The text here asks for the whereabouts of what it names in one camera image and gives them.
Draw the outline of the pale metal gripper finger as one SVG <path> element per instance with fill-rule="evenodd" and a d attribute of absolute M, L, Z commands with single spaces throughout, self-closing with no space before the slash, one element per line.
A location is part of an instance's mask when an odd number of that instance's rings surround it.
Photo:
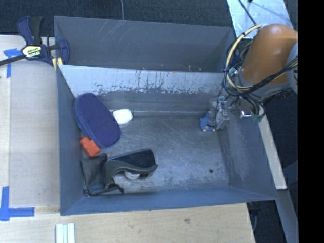
<path fill-rule="evenodd" d="M 218 102 L 215 114 L 215 129 L 219 130 L 225 127 L 225 125 L 229 122 L 230 116 L 228 112 L 228 108 L 226 105 L 226 101 Z"/>
<path fill-rule="evenodd" d="M 216 122 L 216 113 L 217 113 L 217 107 L 218 107 L 218 98 L 212 98 L 210 100 L 210 119 L 214 123 Z"/>

